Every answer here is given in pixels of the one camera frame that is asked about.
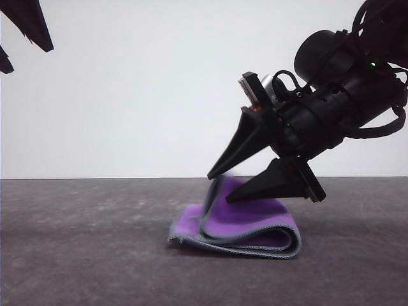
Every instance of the gray stitched trim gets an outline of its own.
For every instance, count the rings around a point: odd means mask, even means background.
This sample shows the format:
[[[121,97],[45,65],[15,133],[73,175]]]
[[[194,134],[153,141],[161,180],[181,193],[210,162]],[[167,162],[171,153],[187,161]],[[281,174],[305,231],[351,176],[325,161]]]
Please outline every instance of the gray stitched trim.
[[[239,245],[239,244],[232,244],[230,247],[234,247],[237,249],[256,249],[256,250],[266,250],[266,251],[284,251],[288,247],[290,247],[293,243],[292,236],[289,235],[289,233],[286,230],[275,228],[271,229],[271,231],[279,231],[282,234],[284,234],[288,240],[287,244],[281,246],[281,247],[271,247],[269,245]]]
[[[261,250],[252,250],[252,249],[234,249],[228,247],[220,247],[218,245],[213,244],[206,244],[205,242],[201,242],[199,240],[195,240],[190,236],[187,235],[177,235],[169,237],[169,242],[172,240],[179,240],[180,243],[188,243],[193,246],[197,246],[199,248],[208,249],[215,252],[223,252],[228,254],[235,254],[235,255],[248,255],[248,256],[255,256],[255,257],[262,257],[262,258],[271,258],[271,259],[291,259],[294,258],[298,254],[297,251],[292,252],[282,252],[282,251],[261,251]]]
[[[302,246],[302,238],[300,236],[299,231],[295,228],[292,228],[288,224],[270,224],[268,226],[256,228],[248,233],[245,233],[244,235],[239,235],[235,237],[216,239],[216,238],[205,238],[203,235],[198,235],[197,237],[192,237],[192,238],[195,240],[199,240],[201,242],[207,243],[207,244],[214,244],[214,245],[218,245],[221,247],[228,247],[228,246],[231,247],[231,245],[235,245],[237,242],[241,242],[242,240],[245,240],[251,237],[255,237],[261,233],[268,233],[269,231],[273,231],[276,229],[285,231],[285,234],[289,235],[290,237],[293,236],[293,238],[290,241],[290,244],[287,244],[287,246],[283,248],[283,250],[293,248],[296,251],[296,253],[298,253],[300,251],[300,247]]]

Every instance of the white backdrop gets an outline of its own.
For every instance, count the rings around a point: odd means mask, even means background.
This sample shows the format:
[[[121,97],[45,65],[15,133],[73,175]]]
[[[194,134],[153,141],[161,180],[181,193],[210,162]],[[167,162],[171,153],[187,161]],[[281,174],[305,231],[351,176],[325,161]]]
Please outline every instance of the white backdrop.
[[[48,54],[3,17],[15,72],[1,82],[2,178],[204,177],[249,104],[240,75],[293,71],[304,39],[350,29],[361,2],[42,0]],[[346,140],[310,165],[317,175],[407,175],[407,143],[408,127]],[[235,173],[271,158],[264,150]]]

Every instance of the folded cloth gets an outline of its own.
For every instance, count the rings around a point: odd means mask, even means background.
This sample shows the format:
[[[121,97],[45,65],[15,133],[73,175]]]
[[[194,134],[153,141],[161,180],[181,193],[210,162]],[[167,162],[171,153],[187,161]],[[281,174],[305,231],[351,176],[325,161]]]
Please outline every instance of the folded cloth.
[[[296,256],[302,240],[281,202],[225,200],[242,184],[232,177],[214,180],[204,204],[188,205],[171,226],[168,240],[229,254],[276,259]]]

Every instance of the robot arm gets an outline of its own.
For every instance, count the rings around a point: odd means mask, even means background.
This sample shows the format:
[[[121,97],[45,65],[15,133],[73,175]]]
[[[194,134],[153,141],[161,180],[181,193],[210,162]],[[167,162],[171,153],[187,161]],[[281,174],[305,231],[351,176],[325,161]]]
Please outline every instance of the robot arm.
[[[251,106],[242,108],[238,129],[208,178],[269,146],[280,158],[227,200],[304,197],[323,201],[326,194],[307,161],[338,146],[345,137],[376,138],[402,129],[408,82],[396,74],[408,77],[407,55],[408,2],[368,0],[350,33],[319,31],[300,47],[295,71],[306,86],[300,87],[288,71],[266,76],[262,82],[257,74],[244,73],[239,83]],[[286,89],[281,74],[292,78],[295,90]],[[361,128],[390,108],[397,116],[393,122]]]
[[[45,52],[54,49],[38,0],[0,0],[0,10],[20,29],[21,33]],[[14,71],[7,53],[0,46],[0,71]]]

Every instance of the concrete floor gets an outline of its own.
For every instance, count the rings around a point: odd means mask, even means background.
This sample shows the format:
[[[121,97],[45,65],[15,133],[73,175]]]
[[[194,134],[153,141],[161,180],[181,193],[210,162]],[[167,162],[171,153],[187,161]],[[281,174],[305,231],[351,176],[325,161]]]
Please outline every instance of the concrete floor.
[[[322,178],[284,200],[289,261],[166,243],[205,179],[5,180],[2,305],[408,305],[408,178]]]

